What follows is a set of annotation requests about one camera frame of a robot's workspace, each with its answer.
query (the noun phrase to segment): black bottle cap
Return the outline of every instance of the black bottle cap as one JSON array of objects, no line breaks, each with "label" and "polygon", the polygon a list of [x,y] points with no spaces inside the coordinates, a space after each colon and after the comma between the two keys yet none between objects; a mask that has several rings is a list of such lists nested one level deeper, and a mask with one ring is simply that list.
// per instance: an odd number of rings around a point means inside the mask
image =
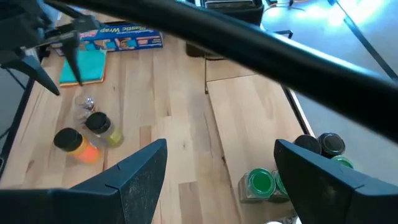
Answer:
[{"label": "black bottle cap", "polygon": [[339,156],[346,150],[346,145],[336,133],[323,133],[318,137],[322,147],[322,155],[328,158]]},{"label": "black bottle cap", "polygon": [[316,154],[321,154],[322,151],[318,140],[309,134],[300,135],[294,141],[294,144],[303,147],[304,149],[308,149]]},{"label": "black bottle cap", "polygon": [[81,145],[82,141],[83,136],[78,131],[73,128],[64,128],[55,135],[53,142],[63,151],[72,152]]},{"label": "black bottle cap", "polygon": [[102,134],[111,126],[111,120],[102,112],[91,114],[86,120],[86,126],[95,134]]}]

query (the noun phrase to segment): white floor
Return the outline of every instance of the white floor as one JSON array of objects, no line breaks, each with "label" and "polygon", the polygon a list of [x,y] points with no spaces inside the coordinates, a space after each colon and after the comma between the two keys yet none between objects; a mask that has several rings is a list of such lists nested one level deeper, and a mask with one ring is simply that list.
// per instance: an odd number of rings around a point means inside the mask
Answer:
[{"label": "white floor", "polygon": [[[364,15],[358,16],[358,7],[343,5],[345,9],[349,8],[348,14],[352,13],[353,20],[358,23],[368,41],[398,72],[398,64],[394,61],[394,56],[398,56],[398,45],[394,41],[398,32],[394,30],[394,24],[398,25],[398,21],[393,20],[398,5],[393,6],[392,1],[385,1],[378,4],[377,10],[365,11],[363,2],[359,9],[366,12],[368,20]],[[290,29],[294,33],[292,39],[301,44],[388,77],[343,22],[344,14],[337,5],[330,6],[327,0],[309,0],[294,6],[305,12],[287,8],[270,9],[265,12],[262,25],[274,31]],[[338,133],[346,143],[345,156],[353,161],[357,170],[398,185],[398,176],[391,175],[391,171],[398,170],[397,145],[304,96],[299,95],[298,98],[316,135],[328,131]]]}]

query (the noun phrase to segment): black lid jar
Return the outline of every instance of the black lid jar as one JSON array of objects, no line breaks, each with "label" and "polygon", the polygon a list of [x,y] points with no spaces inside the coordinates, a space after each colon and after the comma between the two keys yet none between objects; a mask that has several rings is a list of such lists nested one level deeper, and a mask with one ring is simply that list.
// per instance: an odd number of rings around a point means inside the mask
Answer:
[{"label": "black lid jar", "polygon": [[336,133],[323,133],[318,137],[318,142],[322,148],[322,155],[329,159],[342,155],[346,150],[344,141]]},{"label": "black lid jar", "polygon": [[102,112],[91,114],[86,120],[86,127],[106,140],[111,147],[120,146],[124,140],[122,133],[114,127],[114,124]]},{"label": "black lid jar", "polygon": [[293,143],[316,154],[321,154],[321,145],[315,137],[309,134],[300,135]]},{"label": "black lid jar", "polygon": [[73,128],[64,128],[59,131],[53,140],[55,146],[65,152],[72,152],[81,146],[83,136]]}]

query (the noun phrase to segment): green jar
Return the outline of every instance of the green jar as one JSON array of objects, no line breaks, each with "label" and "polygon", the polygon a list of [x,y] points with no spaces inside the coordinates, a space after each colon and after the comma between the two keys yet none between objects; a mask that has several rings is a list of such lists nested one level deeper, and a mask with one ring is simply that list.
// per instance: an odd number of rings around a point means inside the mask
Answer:
[{"label": "green jar", "polygon": [[344,156],[335,156],[331,158],[333,161],[339,162],[341,165],[354,169],[353,163]]},{"label": "green jar", "polygon": [[238,183],[241,203],[258,203],[270,199],[275,192],[276,183],[272,174],[257,168],[243,175]]},{"label": "green jar", "polygon": [[276,190],[274,194],[272,194],[271,198],[268,200],[272,203],[284,203],[288,202],[289,196],[287,195],[286,188],[282,179],[280,178],[279,172],[277,170],[272,171],[272,176],[275,178],[276,182]]}]

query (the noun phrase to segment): wooden table top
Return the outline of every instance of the wooden table top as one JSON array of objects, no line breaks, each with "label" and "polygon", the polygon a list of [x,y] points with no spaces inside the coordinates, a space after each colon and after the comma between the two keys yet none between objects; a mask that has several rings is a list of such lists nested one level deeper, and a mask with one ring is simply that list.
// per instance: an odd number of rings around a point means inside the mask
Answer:
[{"label": "wooden table top", "polygon": [[208,82],[208,91],[241,223],[294,216],[290,202],[242,204],[238,194],[238,182],[245,173],[277,169],[276,139],[294,141],[303,134],[282,87],[263,76],[248,75]]},{"label": "wooden table top", "polygon": [[[55,52],[42,62],[55,83],[63,63]],[[202,58],[186,56],[184,41],[164,35],[162,49],[108,53],[105,72],[103,83],[60,88],[60,96],[34,84],[0,188],[69,188],[166,138],[167,168],[153,223],[240,223],[204,82],[205,72],[219,80],[231,78],[227,73],[241,77],[252,71],[233,62],[206,67]],[[82,91],[94,97],[125,137],[115,149],[99,144],[102,157],[92,166],[68,157],[52,143],[57,131],[74,127],[73,101]]]}]

